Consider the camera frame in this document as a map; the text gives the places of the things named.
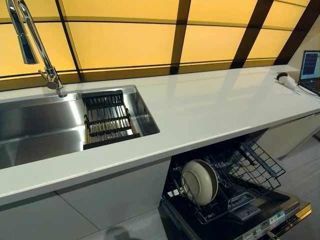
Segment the stainless steel sink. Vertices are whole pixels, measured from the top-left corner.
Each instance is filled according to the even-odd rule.
[[[141,137],[159,133],[134,85],[69,92],[63,98],[47,96],[0,102],[0,169],[83,151],[82,94],[116,90],[123,91],[137,133]]]

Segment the laptop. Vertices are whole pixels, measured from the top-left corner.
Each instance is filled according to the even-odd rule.
[[[299,85],[320,96],[320,51],[304,51]]]

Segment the floor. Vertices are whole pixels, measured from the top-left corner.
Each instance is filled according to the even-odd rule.
[[[311,203],[312,214],[281,236],[281,240],[320,240],[320,142],[309,139],[279,163],[284,192]],[[155,209],[79,240],[183,240],[183,233],[161,210]]]
[[[279,189],[311,203],[312,209],[312,214],[281,240],[320,240],[320,142],[310,138],[279,163],[286,170]]]

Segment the kitchen counter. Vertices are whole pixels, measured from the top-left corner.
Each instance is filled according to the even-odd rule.
[[[136,85],[160,133],[0,170],[0,205],[30,198],[320,112],[320,98],[276,83],[288,65],[65,85],[81,91]],[[45,87],[0,93],[53,95]]]

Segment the open dishwasher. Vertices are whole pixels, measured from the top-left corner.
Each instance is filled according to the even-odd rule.
[[[255,140],[241,136],[172,157],[162,206],[190,239],[275,240],[311,213],[309,203],[276,190],[285,170]],[[192,160],[206,162],[217,176],[217,193],[205,205],[190,198],[182,175]]]

